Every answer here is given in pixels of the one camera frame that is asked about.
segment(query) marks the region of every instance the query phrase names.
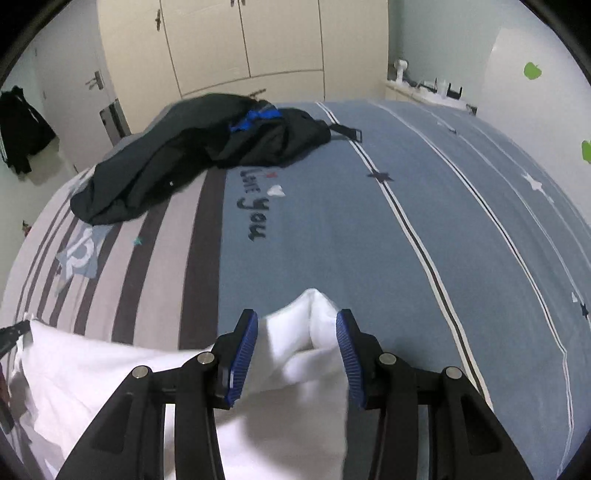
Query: black jacket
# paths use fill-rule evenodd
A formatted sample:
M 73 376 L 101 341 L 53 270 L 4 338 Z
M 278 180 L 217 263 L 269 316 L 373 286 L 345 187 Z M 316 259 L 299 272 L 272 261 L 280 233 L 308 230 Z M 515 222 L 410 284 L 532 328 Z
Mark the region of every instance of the black jacket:
M 175 104 L 157 123 L 99 163 L 70 201 L 91 225 L 136 218 L 207 168 L 279 166 L 330 141 L 330 127 L 294 108 L 212 93 Z
M 27 156 L 39 153 L 56 136 L 19 87 L 0 95 L 0 133 L 7 154 L 4 161 L 16 173 L 29 173 Z

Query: green apple sticker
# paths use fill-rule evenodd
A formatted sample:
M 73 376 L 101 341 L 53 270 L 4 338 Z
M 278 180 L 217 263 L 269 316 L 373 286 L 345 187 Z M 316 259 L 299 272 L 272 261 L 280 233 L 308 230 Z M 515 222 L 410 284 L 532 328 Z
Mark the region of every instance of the green apple sticker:
M 542 71 L 538 68 L 537 65 L 529 62 L 525 68 L 523 69 L 523 75 L 528 77 L 530 80 L 535 80 L 542 75 Z
M 582 144 L 583 148 L 583 160 L 591 163 L 591 142 L 585 140 Z

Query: striped bed sheet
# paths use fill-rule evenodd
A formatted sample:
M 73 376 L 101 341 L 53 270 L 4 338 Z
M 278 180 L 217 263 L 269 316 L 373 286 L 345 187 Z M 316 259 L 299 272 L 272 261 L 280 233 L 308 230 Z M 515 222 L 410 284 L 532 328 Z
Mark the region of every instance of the striped bed sheet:
M 211 169 L 142 217 L 91 228 L 64 185 L 25 240 L 0 326 L 165 351 L 315 287 L 418 368 L 458 365 L 536 479 L 591 427 L 591 231 L 536 162 L 479 119 L 405 102 L 298 105 L 363 131 L 287 168 Z M 346 479 L 375 421 L 350 416 Z

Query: white fabric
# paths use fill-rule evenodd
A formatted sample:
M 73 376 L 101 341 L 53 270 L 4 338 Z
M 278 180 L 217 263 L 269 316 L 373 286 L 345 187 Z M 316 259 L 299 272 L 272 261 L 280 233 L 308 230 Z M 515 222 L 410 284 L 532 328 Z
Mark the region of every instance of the white fabric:
M 336 313 L 330 300 L 312 289 L 260 321 L 242 398 L 231 411 L 216 411 L 228 480 L 342 477 L 347 380 L 335 335 Z M 23 375 L 28 382 L 28 413 L 20 417 L 21 426 L 58 446 L 66 458 L 135 366 L 166 370 L 197 353 L 99 342 L 31 322 L 11 382 Z M 175 478 L 173 411 L 174 406 L 167 407 L 167 479 Z M 61 467 L 48 456 L 44 460 L 49 470 Z

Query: white star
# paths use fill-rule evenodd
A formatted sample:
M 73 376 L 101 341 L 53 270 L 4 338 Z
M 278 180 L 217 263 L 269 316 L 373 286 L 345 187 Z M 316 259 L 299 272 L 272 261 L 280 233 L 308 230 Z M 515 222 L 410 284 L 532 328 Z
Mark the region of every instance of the white star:
M 544 193 L 544 190 L 542 190 L 542 184 L 539 181 L 534 180 L 529 173 L 522 175 L 522 177 L 530 183 L 532 190 L 539 190 L 540 192 Z

